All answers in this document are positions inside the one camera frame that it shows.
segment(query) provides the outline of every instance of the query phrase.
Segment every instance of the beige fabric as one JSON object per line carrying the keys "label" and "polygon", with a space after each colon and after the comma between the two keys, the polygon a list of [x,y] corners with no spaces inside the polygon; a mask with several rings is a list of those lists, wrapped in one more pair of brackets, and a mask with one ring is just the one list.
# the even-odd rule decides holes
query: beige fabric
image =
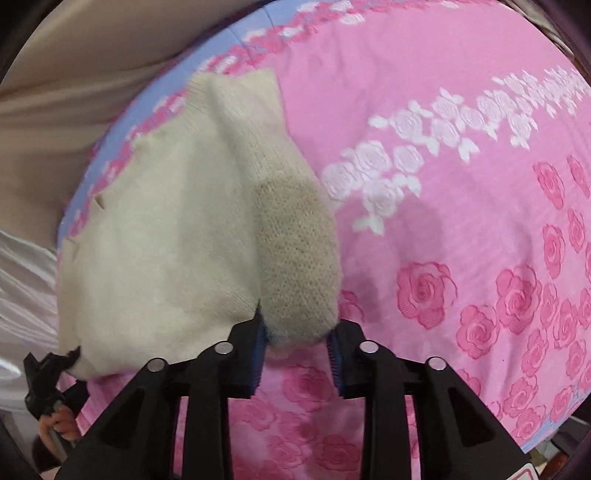
{"label": "beige fabric", "polygon": [[276,343],[337,320],[336,228],[282,120],[274,74],[201,74],[187,105],[140,138],[64,242],[60,351],[75,376],[178,362],[227,338],[261,302]]}
{"label": "beige fabric", "polygon": [[166,62],[254,0],[64,0],[0,84],[0,228],[55,248],[90,149]]}

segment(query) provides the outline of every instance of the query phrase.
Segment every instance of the metal pin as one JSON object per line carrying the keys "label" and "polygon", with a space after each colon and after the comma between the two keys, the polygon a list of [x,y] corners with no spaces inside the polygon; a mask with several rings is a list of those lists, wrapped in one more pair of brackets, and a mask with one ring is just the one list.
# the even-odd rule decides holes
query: metal pin
{"label": "metal pin", "polygon": [[166,362],[161,358],[153,358],[148,362],[148,370],[151,372],[160,372],[166,365]]}
{"label": "metal pin", "polygon": [[361,342],[359,348],[361,348],[361,351],[365,353],[375,353],[378,351],[379,345],[375,342],[372,342],[371,340],[366,340]]}
{"label": "metal pin", "polygon": [[227,355],[234,350],[234,346],[230,342],[219,342],[214,350],[220,355]]}
{"label": "metal pin", "polygon": [[447,362],[439,357],[439,356],[434,356],[433,358],[429,359],[428,365],[434,369],[434,370],[444,370],[445,367],[447,367]]}

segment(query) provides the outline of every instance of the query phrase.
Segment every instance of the cream knit sweater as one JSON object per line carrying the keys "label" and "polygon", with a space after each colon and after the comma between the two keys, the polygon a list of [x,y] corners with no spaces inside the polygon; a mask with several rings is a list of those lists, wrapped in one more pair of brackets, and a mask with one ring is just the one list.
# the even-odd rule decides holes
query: cream knit sweater
{"label": "cream knit sweater", "polygon": [[64,243],[60,351],[79,378],[196,357],[261,308],[272,341],[337,320],[334,219],[288,136],[272,72],[198,74]]}

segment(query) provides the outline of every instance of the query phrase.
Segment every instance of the hand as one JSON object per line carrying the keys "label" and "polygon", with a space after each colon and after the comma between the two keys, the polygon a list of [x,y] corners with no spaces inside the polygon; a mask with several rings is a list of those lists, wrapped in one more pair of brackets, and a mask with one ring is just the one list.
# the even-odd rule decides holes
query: hand
{"label": "hand", "polygon": [[78,425],[76,425],[76,419],[72,411],[62,405],[54,412],[51,417],[42,415],[39,418],[39,437],[43,442],[43,445],[51,452],[51,454],[57,459],[59,454],[57,453],[56,446],[49,435],[50,429],[54,429],[57,433],[60,433],[69,442],[79,440],[82,438]]}

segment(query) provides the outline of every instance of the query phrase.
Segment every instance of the white fabric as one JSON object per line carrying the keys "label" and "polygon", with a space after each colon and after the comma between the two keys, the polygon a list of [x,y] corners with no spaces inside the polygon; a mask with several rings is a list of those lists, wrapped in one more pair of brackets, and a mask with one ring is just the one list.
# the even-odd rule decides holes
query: white fabric
{"label": "white fabric", "polygon": [[64,241],[60,351],[82,347],[78,378],[187,360],[259,300],[272,340],[311,341],[336,324],[339,289],[335,221],[273,72],[198,74]]}
{"label": "white fabric", "polygon": [[57,349],[56,256],[0,231],[0,410],[21,411],[22,360]]}

